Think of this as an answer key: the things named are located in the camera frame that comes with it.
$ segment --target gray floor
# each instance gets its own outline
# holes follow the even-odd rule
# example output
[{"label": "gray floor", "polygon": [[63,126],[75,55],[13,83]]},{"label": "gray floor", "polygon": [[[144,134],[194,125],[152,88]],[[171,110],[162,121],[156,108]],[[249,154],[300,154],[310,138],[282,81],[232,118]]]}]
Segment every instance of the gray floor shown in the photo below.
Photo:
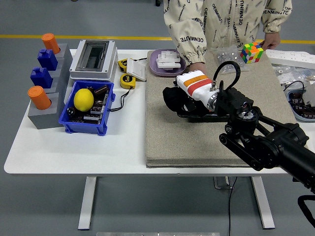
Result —
[{"label": "gray floor", "polygon": [[[315,40],[313,0],[293,1],[282,39]],[[168,37],[163,8],[153,0],[1,0],[0,34]],[[76,48],[79,40],[59,40]],[[0,38],[0,166],[25,113],[31,69],[40,39]],[[171,41],[117,40],[119,49],[174,48]],[[315,54],[315,45],[282,44],[279,50]],[[297,205],[309,194],[289,175],[263,178],[276,228],[263,230],[249,177],[233,193],[232,235],[311,236],[315,229]],[[89,231],[77,230],[85,177],[12,176],[0,170],[0,235],[95,236],[97,232],[219,232],[228,234],[229,191],[211,177],[103,177],[97,182]],[[315,204],[309,203],[315,214]]]}]

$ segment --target robotic arm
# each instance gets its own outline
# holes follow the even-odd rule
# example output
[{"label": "robotic arm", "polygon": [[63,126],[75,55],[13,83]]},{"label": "robotic arm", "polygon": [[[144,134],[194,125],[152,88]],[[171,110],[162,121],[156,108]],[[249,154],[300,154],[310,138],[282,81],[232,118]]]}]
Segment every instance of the robotic arm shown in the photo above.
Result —
[{"label": "robotic arm", "polygon": [[[221,81],[217,89],[216,77],[226,64],[232,64],[235,67],[235,80],[225,90]],[[249,166],[257,171],[263,168],[281,167],[315,193],[315,154],[304,147],[309,137],[297,123],[282,124],[264,116],[258,107],[253,106],[253,100],[233,88],[239,77],[238,64],[226,61],[219,66],[213,80],[201,71],[194,71],[177,76],[174,84],[181,88],[192,101],[201,101],[218,117],[228,116],[226,133],[219,136],[220,142]],[[189,111],[185,105],[182,109]],[[270,125],[273,131],[269,132],[261,123]],[[262,135],[254,135],[256,129]],[[304,215],[315,227],[315,220],[304,204],[304,200],[315,200],[315,196],[301,196],[298,199]]]}]

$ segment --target tape measure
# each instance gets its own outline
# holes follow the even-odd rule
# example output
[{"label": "tape measure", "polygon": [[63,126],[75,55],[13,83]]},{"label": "tape measure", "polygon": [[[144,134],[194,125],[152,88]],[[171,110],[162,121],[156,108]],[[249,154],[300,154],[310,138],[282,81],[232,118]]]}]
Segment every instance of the tape measure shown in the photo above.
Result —
[{"label": "tape measure", "polygon": [[125,73],[120,77],[120,85],[124,89],[130,88],[134,89],[136,87],[136,77],[133,77]]},{"label": "tape measure", "polygon": [[120,71],[126,73],[127,72],[127,59],[120,60],[117,63],[118,63]]}]

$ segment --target white jacket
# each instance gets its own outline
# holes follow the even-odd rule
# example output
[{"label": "white jacket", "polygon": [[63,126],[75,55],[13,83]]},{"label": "white jacket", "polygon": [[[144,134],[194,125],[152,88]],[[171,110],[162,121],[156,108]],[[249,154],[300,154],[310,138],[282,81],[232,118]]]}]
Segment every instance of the white jacket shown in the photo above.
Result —
[{"label": "white jacket", "polygon": [[164,20],[186,65],[204,62],[207,48],[255,42],[259,22],[279,32],[291,0],[164,0]]}]

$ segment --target red stripe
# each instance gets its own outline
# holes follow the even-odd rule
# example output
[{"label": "red stripe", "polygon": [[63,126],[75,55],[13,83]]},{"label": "red stripe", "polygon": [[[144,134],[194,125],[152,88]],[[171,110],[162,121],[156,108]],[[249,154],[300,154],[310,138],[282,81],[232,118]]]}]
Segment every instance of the red stripe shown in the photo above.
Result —
[{"label": "red stripe", "polygon": [[199,82],[197,82],[197,83],[191,85],[191,86],[188,88],[188,93],[189,93],[190,96],[192,96],[192,93],[193,93],[196,89],[198,89],[198,88],[200,88],[200,87],[202,87],[202,86],[204,86],[204,85],[211,84],[211,83],[212,83],[212,80],[210,80],[210,79],[208,79],[208,80],[201,80],[201,81],[199,81]]}]

